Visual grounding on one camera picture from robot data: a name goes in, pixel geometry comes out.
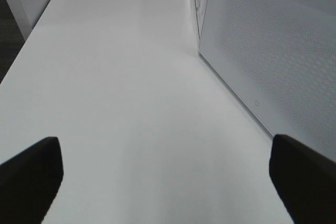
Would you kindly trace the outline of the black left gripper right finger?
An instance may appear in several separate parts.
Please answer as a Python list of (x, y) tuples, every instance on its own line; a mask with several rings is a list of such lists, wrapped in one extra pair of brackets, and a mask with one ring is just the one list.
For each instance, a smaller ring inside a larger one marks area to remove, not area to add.
[(335, 223), (335, 162), (277, 134), (269, 176), (294, 223)]

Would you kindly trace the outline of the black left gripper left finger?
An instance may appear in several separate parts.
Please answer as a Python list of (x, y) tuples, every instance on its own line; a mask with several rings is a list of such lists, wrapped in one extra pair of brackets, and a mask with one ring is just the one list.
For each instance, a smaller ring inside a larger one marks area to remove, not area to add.
[(63, 176), (57, 137), (46, 137), (2, 163), (1, 223), (42, 223)]

